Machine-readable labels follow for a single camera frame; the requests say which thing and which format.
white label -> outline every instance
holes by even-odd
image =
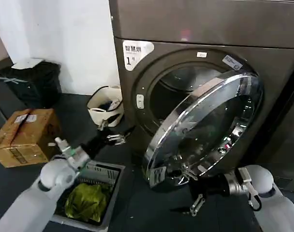
[[[23,120],[25,120],[25,118],[27,117],[27,115],[21,115],[21,116],[18,116],[15,120],[14,123],[20,123],[22,122]]]
[[[196,57],[206,58],[207,57],[207,52],[197,52]]]
[[[43,59],[35,59],[35,58],[29,58],[29,59],[24,59],[12,66],[12,69],[31,69],[35,65],[41,63]]]
[[[143,94],[136,95],[136,106],[138,109],[144,109],[144,95]]]
[[[26,122],[35,122],[37,119],[37,115],[29,115]]]
[[[149,178],[150,186],[153,187],[165,180],[165,172],[166,167],[151,169]]]
[[[155,49],[152,42],[148,41],[123,41],[123,58],[126,70],[132,71],[135,66],[150,52]]]
[[[18,116],[14,123],[20,123],[23,120],[25,120],[26,117],[27,117],[27,115]],[[37,119],[37,115],[29,115],[26,122],[35,122],[36,119]]]
[[[234,70],[240,70],[241,67],[243,67],[243,65],[241,63],[239,63],[237,60],[233,59],[229,55],[226,55],[223,58],[222,62],[229,65]]]

green cloth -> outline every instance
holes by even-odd
[[[69,218],[82,219],[88,222],[92,219],[101,221],[106,209],[111,187],[108,184],[78,185],[69,195],[65,203],[65,214]]]

gray floor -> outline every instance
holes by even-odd
[[[7,115],[24,107],[17,99],[9,99],[8,96],[0,96],[0,106]],[[88,99],[89,96],[65,94],[54,107],[61,123],[63,138],[73,146],[88,141],[96,134],[96,126],[86,109]],[[13,104],[15,101],[18,101],[20,105]],[[261,231],[247,204],[246,197],[211,197],[197,217],[170,212],[172,208],[191,204],[189,190],[187,187],[171,193],[156,193],[150,190],[143,180],[140,167],[131,164],[131,151],[127,145],[106,147],[96,159],[126,166],[109,228],[110,232]],[[18,194],[30,186],[41,167],[42,165],[32,165],[5,169],[0,165],[0,217]],[[294,202],[294,194],[286,194]],[[45,231],[78,232],[83,230],[49,222]]]

brown cardboard box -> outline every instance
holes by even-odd
[[[53,109],[17,111],[0,130],[0,163],[7,168],[48,162],[58,150],[60,126]]]

front-loading machine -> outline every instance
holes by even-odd
[[[294,1],[110,0],[110,9],[134,162],[174,185],[185,183],[182,167],[236,167],[294,69]]]

